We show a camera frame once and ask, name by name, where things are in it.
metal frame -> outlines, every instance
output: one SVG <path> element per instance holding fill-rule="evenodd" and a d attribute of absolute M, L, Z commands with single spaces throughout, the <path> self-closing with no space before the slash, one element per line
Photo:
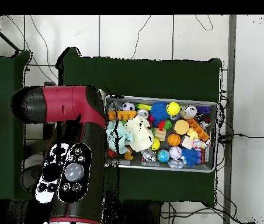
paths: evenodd
<path fill-rule="evenodd" d="M 234 118 L 234 82 L 235 82 L 235 53 L 236 53 L 236 15 L 230 15 L 229 19 L 229 38 L 228 38 L 228 79 L 227 79 L 227 98 L 229 105 L 225 114 L 226 135 L 232 135 Z M 224 208 L 227 213 L 223 213 L 224 223 L 230 224 L 231 213 L 231 179 L 232 179 L 232 142 L 225 145 L 225 167 L 224 167 Z"/>

orange building block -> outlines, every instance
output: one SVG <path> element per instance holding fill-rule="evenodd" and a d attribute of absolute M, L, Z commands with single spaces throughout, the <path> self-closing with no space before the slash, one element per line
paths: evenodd
<path fill-rule="evenodd" d="M 131 120 L 136 116 L 136 111 L 108 111 L 108 119 L 110 121 L 118 119 L 118 120 Z"/>
<path fill-rule="evenodd" d="M 208 134 L 202 129 L 202 127 L 193 118 L 188 119 L 187 123 L 197 132 L 200 139 L 203 140 L 204 142 L 210 138 Z"/>

round button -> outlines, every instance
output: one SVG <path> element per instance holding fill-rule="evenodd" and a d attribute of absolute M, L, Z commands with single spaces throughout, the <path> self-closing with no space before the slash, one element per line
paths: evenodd
<path fill-rule="evenodd" d="M 71 185 L 70 185 L 69 183 L 66 183 L 66 184 L 64 184 L 64 185 L 62 186 L 62 189 L 63 189 L 64 191 L 69 191 L 69 190 L 71 189 Z"/>
<path fill-rule="evenodd" d="M 37 190 L 39 191 L 39 193 L 42 193 L 42 192 L 45 191 L 46 189 L 47 189 L 47 185 L 44 184 L 44 183 L 41 183 L 41 184 L 38 186 L 38 188 L 37 188 Z"/>
<path fill-rule="evenodd" d="M 53 184 L 53 183 L 49 184 L 48 192 L 53 193 L 56 190 L 56 187 L 57 187 L 56 184 Z"/>
<path fill-rule="evenodd" d="M 78 161 L 79 161 L 79 162 L 83 162 L 84 160 L 85 160 L 84 156 L 79 156 L 79 157 L 78 157 Z"/>
<path fill-rule="evenodd" d="M 71 182 L 80 180 L 84 175 L 84 168 L 78 163 L 72 163 L 66 167 L 64 175 Z"/>
<path fill-rule="evenodd" d="M 82 153 L 81 148 L 76 148 L 74 153 L 75 153 L 75 155 L 80 155 Z"/>
<path fill-rule="evenodd" d="M 69 156 L 69 161 L 70 161 L 70 162 L 73 162 L 74 160 L 75 160 L 75 157 L 74 157 L 74 156 L 72 156 L 72 155 Z"/>
<path fill-rule="evenodd" d="M 81 185 L 80 184 L 78 184 L 78 183 L 76 183 L 76 184 L 74 184 L 73 185 L 73 191 L 76 191 L 76 192 L 78 192 L 78 191 L 80 191 L 81 190 Z"/>

dark green table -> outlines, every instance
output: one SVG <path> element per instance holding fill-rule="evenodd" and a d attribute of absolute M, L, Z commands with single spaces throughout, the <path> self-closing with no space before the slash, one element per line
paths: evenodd
<path fill-rule="evenodd" d="M 219 59 L 200 62 L 86 58 L 69 48 L 57 66 L 63 74 L 63 85 L 93 85 L 113 95 L 219 101 Z M 106 190 L 118 190 L 123 200 L 204 201 L 213 205 L 214 172 L 106 168 Z"/>
<path fill-rule="evenodd" d="M 12 95 L 23 85 L 28 51 L 0 57 L 0 199 L 31 199 L 20 183 L 23 159 L 23 123 L 9 111 Z"/>

gray bin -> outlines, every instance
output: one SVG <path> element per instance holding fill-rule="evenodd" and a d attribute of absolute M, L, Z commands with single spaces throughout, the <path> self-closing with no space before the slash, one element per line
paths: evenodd
<path fill-rule="evenodd" d="M 142 103 L 147 105 L 152 105 L 155 102 L 177 102 L 180 106 L 184 105 L 194 105 L 194 106 L 207 106 L 210 107 L 209 117 L 211 118 L 211 124 L 207 127 L 207 134 L 210 136 L 211 145 L 209 151 L 206 151 L 206 161 L 204 164 L 197 164 L 193 167 L 184 165 L 182 169 L 172 169 L 167 163 L 164 162 L 142 162 L 141 153 L 133 153 L 133 160 L 125 159 L 109 159 L 106 157 L 105 166 L 118 165 L 119 167 L 125 167 L 130 169 L 153 169 L 153 170 L 170 170 L 170 171 L 186 171 L 186 172 L 201 172 L 201 173 L 210 173 L 216 168 L 217 161 L 217 149 L 218 149 L 218 119 L 219 119 L 219 105 L 215 102 L 207 101 L 191 101 L 191 100 L 174 100 L 174 99 L 157 99 L 157 98 L 145 98 L 145 97 L 133 97 L 133 96 L 122 96 L 122 99 L 112 98 L 110 96 L 105 97 L 105 110 L 108 110 L 108 107 L 112 102 L 117 102 L 124 104 L 125 102 L 132 102 L 134 104 Z M 173 133 L 173 129 L 166 132 L 166 138 L 168 135 Z M 161 142 L 160 149 L 165 148 L 166 142 Z"/>

